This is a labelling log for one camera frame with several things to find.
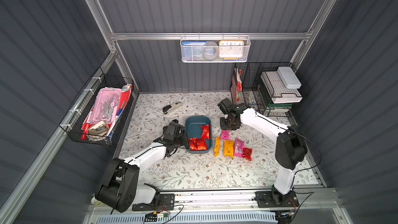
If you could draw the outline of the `pink tea bag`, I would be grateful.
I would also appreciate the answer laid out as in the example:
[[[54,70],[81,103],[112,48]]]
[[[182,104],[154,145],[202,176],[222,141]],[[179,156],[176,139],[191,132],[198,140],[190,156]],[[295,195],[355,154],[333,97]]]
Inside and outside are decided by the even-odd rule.
[[[236,139],[234,142],[234,156],[242,158],[244,150],[244,142],[240,139]]]
[[[222,130],[221,131],[221,135],[220,135],[220,139],[221,140],[229,140],[230,135],[229,135],[229,131],[228,130]]]

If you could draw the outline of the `red tea bag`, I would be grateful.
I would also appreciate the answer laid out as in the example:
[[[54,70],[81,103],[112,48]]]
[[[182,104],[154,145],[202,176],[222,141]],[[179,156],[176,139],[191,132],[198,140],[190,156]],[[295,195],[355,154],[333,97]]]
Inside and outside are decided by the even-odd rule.
[[[191,138],[188,139],[189,150],[190,151],[202,151],[207,150],[206,140]]]
[[[209,124],[202,125],[201,126],[201,130],[202,130],[201,139],[209,140],[210,139],[210,126],[209,126]]]
[[[242,158],[251,161],[252,160],[251,156],[252,156],[252,149],[248,147],[243,147]]]

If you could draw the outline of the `red packet in organizer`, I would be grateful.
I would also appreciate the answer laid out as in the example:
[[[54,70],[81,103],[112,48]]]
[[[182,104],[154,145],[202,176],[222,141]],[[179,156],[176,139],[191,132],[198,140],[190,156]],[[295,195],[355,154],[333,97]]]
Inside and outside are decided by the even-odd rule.
[[[240,79],[241,70],[235,68],[234,71],[236,79],[236,101],[239,102],[241,97],[241,79]]]

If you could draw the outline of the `pink pencil case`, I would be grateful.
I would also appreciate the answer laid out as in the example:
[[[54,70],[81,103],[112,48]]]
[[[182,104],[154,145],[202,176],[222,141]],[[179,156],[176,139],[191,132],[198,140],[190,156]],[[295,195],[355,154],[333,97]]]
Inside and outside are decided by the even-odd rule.
[[[116,111],[119,109],[119,103],[122,90],[119,88],[102,88],[96,97],[90,124],[105,122],[111,125],[116,118]]]

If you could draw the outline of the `green paper tray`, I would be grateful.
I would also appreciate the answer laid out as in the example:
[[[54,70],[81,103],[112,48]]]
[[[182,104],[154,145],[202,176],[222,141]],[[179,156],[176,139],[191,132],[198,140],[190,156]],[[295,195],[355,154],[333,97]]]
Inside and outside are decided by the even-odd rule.
[[[264,115],[272,117],[291,117],[292,104],[267,104]]]

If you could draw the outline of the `beige black stapler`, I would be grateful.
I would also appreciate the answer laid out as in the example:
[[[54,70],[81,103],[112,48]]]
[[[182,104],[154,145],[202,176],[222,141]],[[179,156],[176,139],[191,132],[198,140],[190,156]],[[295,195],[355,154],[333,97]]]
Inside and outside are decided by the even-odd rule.
[[[176,110],[178,110],[181,107],[182,107],[181,102],[175,102],[175,103],[172,103],[172,104],[169,104],[169,105],[163,107],[162,112],[164,115],[169,115],[169,114],[174,113]]]

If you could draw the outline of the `grey tape roll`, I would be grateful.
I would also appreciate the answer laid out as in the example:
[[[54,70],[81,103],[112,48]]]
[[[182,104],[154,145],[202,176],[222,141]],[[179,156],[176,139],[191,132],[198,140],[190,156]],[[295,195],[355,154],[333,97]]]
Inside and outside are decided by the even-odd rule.
[[[214,41],[207,41],[203,45],[202,54],[206,60],[214,60],[218,58],[219,48],[218,44]]]

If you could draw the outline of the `floral table mat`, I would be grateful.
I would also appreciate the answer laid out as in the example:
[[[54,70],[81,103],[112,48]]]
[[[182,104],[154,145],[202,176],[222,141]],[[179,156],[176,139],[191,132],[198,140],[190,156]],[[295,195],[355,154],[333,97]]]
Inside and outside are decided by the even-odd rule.
[[[184,124],[193,115],[208,117],[212,136],[219,136],[222,112],[218,103],[228,97],[229,92],[141,94],[119,157],[128,158],[148,147],[172,120],[177,119]],[[172,114],[164,115],[163,107],[175,102],[181,102],[182,107]],[[173,156],[158,161],[143,172],[141,182],[162,190],[271,186],[279,167],[274,155],[275,143],[245,125],[229,135],[230,140],[240,139],[252,149],[251,161],[224,157],[222,152],[214,157],[212,150],[205,154],[191,154],[179,149]]]

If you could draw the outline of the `white flat box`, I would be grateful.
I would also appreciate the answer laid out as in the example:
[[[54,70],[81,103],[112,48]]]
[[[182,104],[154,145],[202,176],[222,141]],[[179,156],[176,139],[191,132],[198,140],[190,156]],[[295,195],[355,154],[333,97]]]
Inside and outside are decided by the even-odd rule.
[[[280,66],[277,71],[286,88],[288,89],[301,88],[302,84],[291,67]]]

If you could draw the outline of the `teal plastic storage box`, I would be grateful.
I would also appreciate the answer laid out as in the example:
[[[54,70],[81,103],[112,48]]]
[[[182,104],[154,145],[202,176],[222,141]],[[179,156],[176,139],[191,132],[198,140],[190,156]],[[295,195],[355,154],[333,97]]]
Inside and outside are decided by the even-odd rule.
[[[202,135],[201,126],[209,125],[209,139],[205,139],[205,144],[207,146],[206,150],[192,151],[190,150],[189,144],[185,146],[188,153],[191,154],[205,154],[210,151],[212,148],[212,135],[211,135],[211,120],[202,115],[194,115],[190,116],[185,121],[185,133],[188,139],[191,138],[200,138]]]

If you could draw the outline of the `blue box in basket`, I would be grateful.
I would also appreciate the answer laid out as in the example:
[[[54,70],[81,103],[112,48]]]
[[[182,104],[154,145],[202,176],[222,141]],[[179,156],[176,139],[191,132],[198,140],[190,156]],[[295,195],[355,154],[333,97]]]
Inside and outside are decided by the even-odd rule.
[[[203,46],[206,41],[199,40],[183,40],[180,42],[181,45],[181,57],[182,61],[198,61],[204,59]]]

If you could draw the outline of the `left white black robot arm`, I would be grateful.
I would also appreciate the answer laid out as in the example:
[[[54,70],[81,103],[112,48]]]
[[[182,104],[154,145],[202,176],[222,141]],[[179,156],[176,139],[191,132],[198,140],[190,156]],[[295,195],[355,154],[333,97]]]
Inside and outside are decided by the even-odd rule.
[[[163,127],[162,135],[147,148],[131,157],[113,158],[110,161],[94,195],[95,200],[120,213],[131,205],[142,205],[150,210],[167,206],[161,202],[161,193],[157,187],[140,183],[142,173],[187,144],[184,126],[178,120],[172,120]]]

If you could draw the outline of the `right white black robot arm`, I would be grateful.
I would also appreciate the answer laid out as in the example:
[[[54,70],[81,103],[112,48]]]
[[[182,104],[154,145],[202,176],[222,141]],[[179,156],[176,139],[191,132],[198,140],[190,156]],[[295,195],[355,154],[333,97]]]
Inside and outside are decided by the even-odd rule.
[[[267,136],[275,143],[275,159],[279,164],[276,180],[272,186],[271,199],[274,205],[282,206],[295,196],[293,183],[300,164],[308,152],[304,137],[297,125],[287,126],[263,116],[249,105],[235,105],[228,98],[218,107],[224,114],[220,118],[222,130],[237,130],[247,125]]]

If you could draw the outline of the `yellow white alarm clock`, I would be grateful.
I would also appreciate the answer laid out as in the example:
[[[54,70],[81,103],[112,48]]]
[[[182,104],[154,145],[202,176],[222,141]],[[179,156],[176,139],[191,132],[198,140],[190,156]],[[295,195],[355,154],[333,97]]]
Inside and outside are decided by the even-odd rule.
[[[219,57],[223,59],[238,59],[244,55],[243,40],[221,40],[219,42]]]

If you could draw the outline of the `yellow tea bag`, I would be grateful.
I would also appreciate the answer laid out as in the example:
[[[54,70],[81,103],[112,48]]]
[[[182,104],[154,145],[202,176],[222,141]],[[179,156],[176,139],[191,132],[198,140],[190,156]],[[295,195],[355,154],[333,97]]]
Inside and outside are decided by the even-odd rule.
[[[234,141],[224,140],[223,144],[223,155],[224,157],[234,157]]]
[[[217,136],[214,141],[214,157],[217,157],[220,150],[220,137]]]

